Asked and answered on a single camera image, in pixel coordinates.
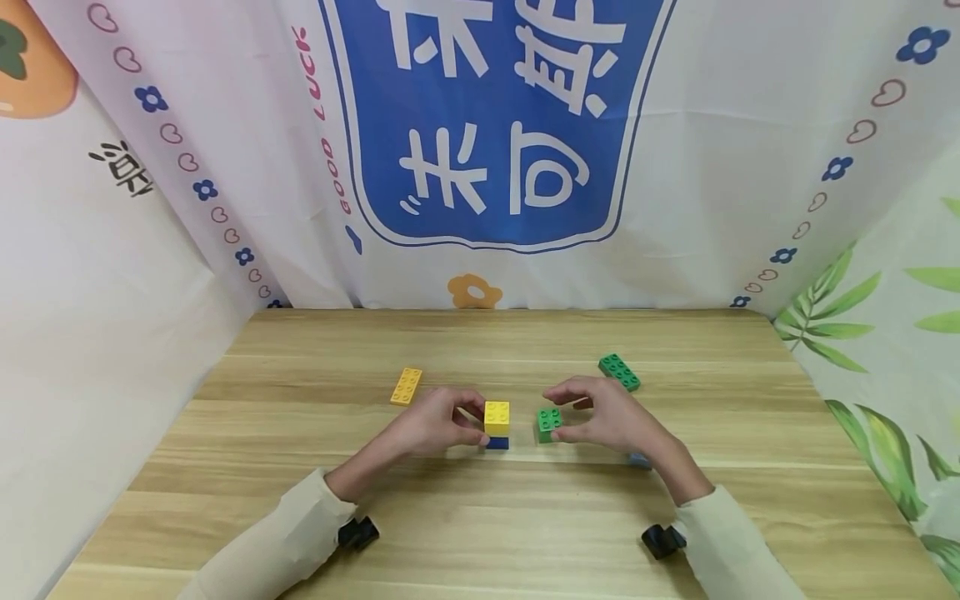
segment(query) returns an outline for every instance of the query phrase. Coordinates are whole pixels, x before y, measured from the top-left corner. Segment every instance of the left hand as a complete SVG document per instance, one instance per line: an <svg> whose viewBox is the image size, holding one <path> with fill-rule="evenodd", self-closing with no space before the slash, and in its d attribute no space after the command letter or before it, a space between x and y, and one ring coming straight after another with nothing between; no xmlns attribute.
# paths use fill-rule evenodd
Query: left hand
<svg viewBox="0 0 960 600"><path fill-rule="evenodd" d="M473 390L437 388L412 403L380 435L401 454L439 454L454 445L486 446L490 437L483 432L485 402Z"/></svg>

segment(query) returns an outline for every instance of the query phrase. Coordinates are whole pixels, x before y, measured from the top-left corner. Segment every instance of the hand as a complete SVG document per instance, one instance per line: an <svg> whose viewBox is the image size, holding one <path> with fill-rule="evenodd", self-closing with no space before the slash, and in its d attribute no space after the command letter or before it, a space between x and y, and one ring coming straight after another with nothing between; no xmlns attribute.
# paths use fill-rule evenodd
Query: hand
<svg viewBox="0 0 960 600"><path fill-rule="evenodd" d="M673 439L615 379L570 377L546 389L543 397L558 406L573 402L574 409L593 409L587 422L555 429L551 434L555 442L590 442L617 452L641 452L653 459L664 443Z"/></svg>
<svg viewBox="0 0 960 600"><path fill-rule="evenodd" d="M404 455L438 454L453 445L487 445L490 437L481 424L485 401L473 390L437 388L406 408L380 435Z"/></svg>

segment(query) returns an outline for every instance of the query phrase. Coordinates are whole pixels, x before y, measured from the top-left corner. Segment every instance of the orange flower print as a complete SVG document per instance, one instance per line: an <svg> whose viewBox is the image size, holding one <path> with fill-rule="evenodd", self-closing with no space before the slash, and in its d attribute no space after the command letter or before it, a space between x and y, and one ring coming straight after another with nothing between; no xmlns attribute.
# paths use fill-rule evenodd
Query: orange flower print
<svg viewBox="0 0 960 600"><path fill-rule="evenodd" d="M503 298L503 290L493 287L473 273L452 278L446 289L453 296L457 308L496 308Z"/></svg>
<svg viewBox="0 0 960 600"><path fill-rule="evenodd" d="M0 0L0 117L39 119L77 96L77 71L27 0Z"/></svg>

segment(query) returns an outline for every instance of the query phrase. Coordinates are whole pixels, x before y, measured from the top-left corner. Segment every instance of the green lego brick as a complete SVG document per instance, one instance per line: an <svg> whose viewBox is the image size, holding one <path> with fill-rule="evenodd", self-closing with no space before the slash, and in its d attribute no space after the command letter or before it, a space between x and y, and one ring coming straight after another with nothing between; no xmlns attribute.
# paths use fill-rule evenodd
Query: green lego brick
<svg viewBox="0 0 960 600"><path fill-rule="evenodd" d="M607 377L613 377L622 383L623 387L627 388L627 392L632 392L640 387L639 377L637 377L634 372L630 370L630 367L627 367L627 364L616 354L608 354L601 358L600 362L597 363L597 367L599 367L600 371Z"/></svg>
<svg viewBox="0 0 960 600"><path fill-rule="evenodd" d="M564 420L560 417L560 409L544 408L537 411L537 441L541 444L550 444L550 432L562 426Z"/></svg>

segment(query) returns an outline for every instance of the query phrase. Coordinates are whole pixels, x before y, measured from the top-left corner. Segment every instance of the blue banner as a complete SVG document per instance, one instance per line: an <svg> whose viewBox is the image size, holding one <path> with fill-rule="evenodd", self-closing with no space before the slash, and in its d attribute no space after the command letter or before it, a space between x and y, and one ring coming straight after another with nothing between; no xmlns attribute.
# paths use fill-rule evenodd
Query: blue banner
<svg viewBox="0 0 960 600"><path fill-rule="evenodd" d="M400 246L616 231L675 0L321 0L364 218Z"/></svg>

